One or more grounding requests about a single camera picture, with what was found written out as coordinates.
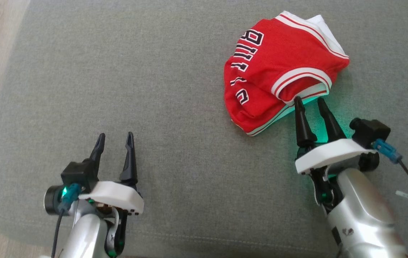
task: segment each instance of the gray couch cushion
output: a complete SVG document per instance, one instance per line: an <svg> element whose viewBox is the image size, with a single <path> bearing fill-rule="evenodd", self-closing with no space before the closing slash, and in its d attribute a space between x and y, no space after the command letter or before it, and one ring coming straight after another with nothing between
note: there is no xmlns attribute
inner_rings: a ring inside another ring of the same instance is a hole
<svg viewBox="0 0 408 258"><path fill-rule="evenodd" d="M322 14L350 56L327 98L347 135L355 116L380 119L408 165L406 0L32 1L0 96L0 230L50 245L48 186L100 132L99 178L117 179L132 131L145 213L129 221L126 254L330 257L336 246L312 185L294 168L293 115L250 138L223 103L235 42L283 10ZM408 178L387 160L369 177L408 247L408 200L394 195ZM70 227L65 218L61 241Z"/></svg>

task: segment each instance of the white jersey trim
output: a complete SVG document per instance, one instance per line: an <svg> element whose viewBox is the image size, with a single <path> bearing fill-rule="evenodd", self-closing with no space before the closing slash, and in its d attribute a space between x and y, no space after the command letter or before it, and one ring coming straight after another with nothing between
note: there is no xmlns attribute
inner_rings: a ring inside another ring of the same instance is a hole
<svg viewBox="0 0 408 258"><path fill-rule="evenodd" d="M336 41L333 34L331 34L331 31L328 29L325 22L323 22L321 25L324 28L324 31L327 31L327 33L324 33L320 26L301 19L287 11L283 11L275 19L293 28L298 28L309 32L311 35L317 38L331 54L343 59L349 59L349 57L344 53L340 44ZM317 17L311 18L310 20L316 21Z"/></svg>
<svg viewBox="0 0 408 258"><path fill-rule="evenodd" d="M320 96L327 95L327 93L313 93L312 95L309 94L308 92L309 89L303 90L300 93L298 93L296 96L300 96L301 99L303 100L303 104L306 104ZM262 126L257 127L253 131L246 133L250 137L254 137L255 135L263 132L266 128L268 128L271 124L274 124L276 121L279 119L283 118L284 116L288 115L291 113L293 110L295 110L295 106L289 106L285 105L273 118L271 118L268 122L263 124Z"/></svg>
<svg viewBox="0 0 408 258"><path fill-rule="evenodd" d="M332 79L322 70L312 68L312 67L302 67L302 68L296 68L293 69L289 72L284 73L279 79L276 80L276 82L272 85L271 87L271 93L276 96L279 100L281 98L279 97L280 93L282 90L289 85L291 82L294 82L295 80L298 80L303 77L312 77L316 80L319 80L320 84L314 85L312 87L309 87L309 90L312 91L327 91L327 94L330 91L330 88L332 88ZM286 104L292 100L282 100Z"/></svg>

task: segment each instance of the green led light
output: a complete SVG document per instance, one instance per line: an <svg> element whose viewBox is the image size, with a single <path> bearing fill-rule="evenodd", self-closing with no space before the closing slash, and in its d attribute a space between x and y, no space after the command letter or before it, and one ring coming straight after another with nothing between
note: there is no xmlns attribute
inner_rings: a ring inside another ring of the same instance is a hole
<svg viewBox="0 0 408 258"><path fill-rule="evenodd" d="M64 188L62 189L62 197L63 197L66 193L67 193L67 188L64 187Z"/></svg>
<svg viewBox="0 0 408 258"><path fill-rule="evenodd" d="M303 105L306 105L307 103L309 103L309 102L315 100L316 98L318 98L318 97L314 97L314 98L310 98L310 99L305 99L305 100L303 100Z"/></svg>
<svg viewBox="0 0 408 258"><path fill-rule="evenodd" d="M109 256L110 257L117 257L117 252L115 252L115 251L109 251Z"/></svg>
<svg viewBox="0 0 408 258"><path fill-rule="evenodd" d="M316 135L317 135L317 142L319 143L328 142L327 130L325 130L325 128L322 128L322 127L317 128Z"/></svg>

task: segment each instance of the robotic arm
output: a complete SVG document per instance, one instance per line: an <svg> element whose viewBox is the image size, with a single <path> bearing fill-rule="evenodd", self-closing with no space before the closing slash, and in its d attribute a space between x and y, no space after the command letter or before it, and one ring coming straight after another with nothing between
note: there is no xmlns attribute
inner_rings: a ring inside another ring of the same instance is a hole
<svg viewBox="0 0 408 258"><path fill-rule="evenodd" d="M370 149L377 139L386 140L390 129L377 120L354 119L355 130L347 139L319 98L328 143L317 145L304 115L301 98L295 99L295 122L299 147L297 172L312 179L314 199L327 217L332 235L340 247L338 256L352 258L406 258L404 243L395 230L392 209L362 171L379 165L379 154Z"/></svg>
<svg viewBox="0 0 408 258"><path fill-rule="evenodd" d="M45 210L59 214L53 245L62 216L73 216L73 228L60 258L114 258L125 245L127 219L143 212L143 199L137 191L134 136L126 140L126 159L119 182L99 181L99 163L105 134L99 138L91 156L81 163L70 162L61 173L63 184L51 186L45 194Z"/></svg>

